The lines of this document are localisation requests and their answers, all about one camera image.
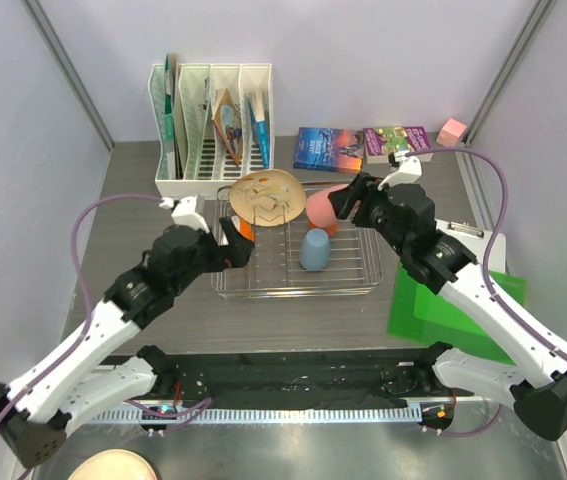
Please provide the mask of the orange white bowl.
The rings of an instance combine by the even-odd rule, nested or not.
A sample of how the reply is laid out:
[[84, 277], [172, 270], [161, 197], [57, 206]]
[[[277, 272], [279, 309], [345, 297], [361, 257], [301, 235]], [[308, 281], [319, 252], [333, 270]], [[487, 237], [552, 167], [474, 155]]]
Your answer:
[[250, 241], [255, 240], [255, 234], [252, 226], [244, 219], [237, 215], [231, 217], [232, 223], [237, 231], [246, 239]]

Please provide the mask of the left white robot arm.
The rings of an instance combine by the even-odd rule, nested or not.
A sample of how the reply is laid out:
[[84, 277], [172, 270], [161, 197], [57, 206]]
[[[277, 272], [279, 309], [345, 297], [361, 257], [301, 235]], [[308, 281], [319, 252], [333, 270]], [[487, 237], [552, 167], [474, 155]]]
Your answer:
[[224, 243], [201, 221], [166, 228], [81, 326], [21, 377], [0, 382], [0, 436], [24, 468], [48, 461], [74, 431], [110, 407], [174, 391], [179, 369], [155, 345], [142, 347], [101, 379], [86, 376], [171, 309], [199, 276], [247, 265], [254, 242], [228, 217], [220, 226]]

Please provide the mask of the blue plastic cup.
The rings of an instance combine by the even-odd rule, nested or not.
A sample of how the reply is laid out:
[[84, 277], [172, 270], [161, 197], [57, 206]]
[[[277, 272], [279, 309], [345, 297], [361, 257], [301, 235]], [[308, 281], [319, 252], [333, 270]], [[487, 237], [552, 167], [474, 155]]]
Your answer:
[[299, 250], [299, 263], [308, 271], [323, 270], [329, 263], [330, 238], [320, 229], [314, 228], [305, 235]]

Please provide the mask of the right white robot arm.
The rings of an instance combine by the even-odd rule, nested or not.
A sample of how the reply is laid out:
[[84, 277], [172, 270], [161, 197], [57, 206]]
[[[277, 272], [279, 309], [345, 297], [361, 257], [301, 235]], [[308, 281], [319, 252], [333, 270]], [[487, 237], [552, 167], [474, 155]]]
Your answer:
[[377, 231], [412, 279], [468, 315], [514, 363], [508, 370], [438, 343], [435, 360], [414, 371], [418, 389], [435, 395], [449, 386], [488, 397], [537, 436], [558, 440], [567, 431], [567, 341], [513, 301], [459, 239], [437, 228], [424, 189], [360, 173], [328, 198], [337, 219]]

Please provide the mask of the pink plastic cup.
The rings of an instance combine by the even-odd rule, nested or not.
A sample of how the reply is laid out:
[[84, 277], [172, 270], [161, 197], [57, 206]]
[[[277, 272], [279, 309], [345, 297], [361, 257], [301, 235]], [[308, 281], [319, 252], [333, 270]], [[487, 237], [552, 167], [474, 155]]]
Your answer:
[[337, 184], [310, 195], [306, 205], [308, 221], [311, 220], [314, 224], [319, 226], [327, 226], [334, 223], [338, 224], [338, 220], [335, 218], [334, 211], [328, 200], [328, 194], [346, 187], [346, 184]]

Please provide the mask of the orange ceramic mug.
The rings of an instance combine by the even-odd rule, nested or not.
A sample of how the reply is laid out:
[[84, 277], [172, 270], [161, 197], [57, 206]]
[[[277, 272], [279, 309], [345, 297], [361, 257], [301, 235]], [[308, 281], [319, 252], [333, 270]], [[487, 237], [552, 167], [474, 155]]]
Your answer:
[[311, 220], [308, 221], [308, 228], [309, 229], [319, 229], [324, 231], [329, 237], [332, 237], [338, 232], [339, 225], [337, 223], [327, 225], [327, 226], [319, 226], [314, 224]]

